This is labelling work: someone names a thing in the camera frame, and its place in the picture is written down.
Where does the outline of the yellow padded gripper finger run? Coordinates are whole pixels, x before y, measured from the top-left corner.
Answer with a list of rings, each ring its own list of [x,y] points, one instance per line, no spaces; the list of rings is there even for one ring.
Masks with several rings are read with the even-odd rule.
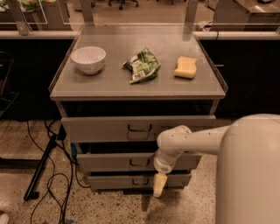
[[[167,175],[164,173],[156,173],[154,176],[153,195],[160,197],[167,182]]]

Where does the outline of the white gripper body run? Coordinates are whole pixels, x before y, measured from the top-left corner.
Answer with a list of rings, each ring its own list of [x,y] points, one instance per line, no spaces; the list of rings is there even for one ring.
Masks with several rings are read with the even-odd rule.
[[[178,158],[177,152],[166,152],[158,149],[155,152],[153,164],[157,172],[168,174],[173,170]]]

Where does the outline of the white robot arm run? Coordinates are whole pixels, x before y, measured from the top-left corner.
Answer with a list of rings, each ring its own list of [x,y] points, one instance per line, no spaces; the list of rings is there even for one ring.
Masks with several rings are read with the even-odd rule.
[[[216,224],[280,224],[280,115],[245,116],[192,132],[184,125],[157,137],[153,194],[185,151],[217,156]]]

